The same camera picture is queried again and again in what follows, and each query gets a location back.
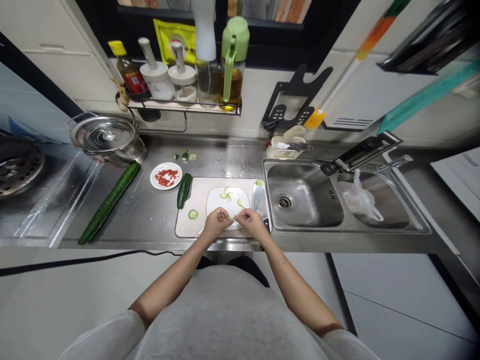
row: black cable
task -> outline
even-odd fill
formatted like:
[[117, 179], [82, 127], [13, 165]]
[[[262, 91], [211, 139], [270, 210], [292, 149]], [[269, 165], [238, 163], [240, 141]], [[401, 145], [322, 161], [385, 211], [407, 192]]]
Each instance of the black cable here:
[[167, 253], [172, 254], [173, 256], [182, 256], [182, 254], [176, 254], [171, 251], [162, 251], [162, 252], [154, 253], [147, 250], [132, 250], [132, 251], [125, 251], [125, 252], [120, 252], [112, 255], [106, 255], [106, 256], [84, 257], [80, 259], [50, 261], [50, 262], [42, 262], [38, 264], [0, 268], [0, 278], [9, 276], [9, 275], [29, 273], [37, 270], [60, 268], [64, 266], [77, 265], [77, 264], [96, 263], [99, 261], [115, 259], [125, 255], [138, 254], [138, 253], [144, 253], [152, 256], [163, 255]]

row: yellow bottle cap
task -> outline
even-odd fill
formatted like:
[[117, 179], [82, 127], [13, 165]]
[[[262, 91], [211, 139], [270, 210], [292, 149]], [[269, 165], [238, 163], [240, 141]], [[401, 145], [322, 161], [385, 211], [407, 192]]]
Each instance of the yellow bottle cap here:
[[115, 56], [127, 55], [124, 44], [119, 40], [109, 41], [108, 46], [110, 46], [111, 52]]

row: gray shirt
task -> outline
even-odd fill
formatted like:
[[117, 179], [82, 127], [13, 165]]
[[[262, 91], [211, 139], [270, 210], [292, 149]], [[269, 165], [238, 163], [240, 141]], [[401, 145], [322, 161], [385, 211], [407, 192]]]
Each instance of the gray shirt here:
[[378, 359], [356, 336], [320, 339], [270, 288], [227, 265], [197, 270], [148, 330], [133, 311], [79, 336], [61, 360]]

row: yellow label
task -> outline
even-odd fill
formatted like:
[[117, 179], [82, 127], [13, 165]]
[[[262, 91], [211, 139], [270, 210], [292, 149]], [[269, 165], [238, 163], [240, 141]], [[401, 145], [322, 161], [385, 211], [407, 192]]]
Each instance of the yellow label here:
[[178, 41], [183, 45], [183, 60], [185, 64], [195, 65], [195, 26], [157, 19], [153, 19], [153, 25], [155, 26], [156, 38], [160, 47], [161, 59], [165, 64], [175, 64], [172, 43]]

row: red label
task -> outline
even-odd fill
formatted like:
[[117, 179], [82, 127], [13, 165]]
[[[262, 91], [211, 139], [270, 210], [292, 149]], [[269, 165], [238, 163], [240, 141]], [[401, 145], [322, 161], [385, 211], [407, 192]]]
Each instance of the red label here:
[[124, 75], [123, 80], [125, 81], [128, 91], [132, 94], [140, 94], [147, 90], [144, 78], [139, 72]]

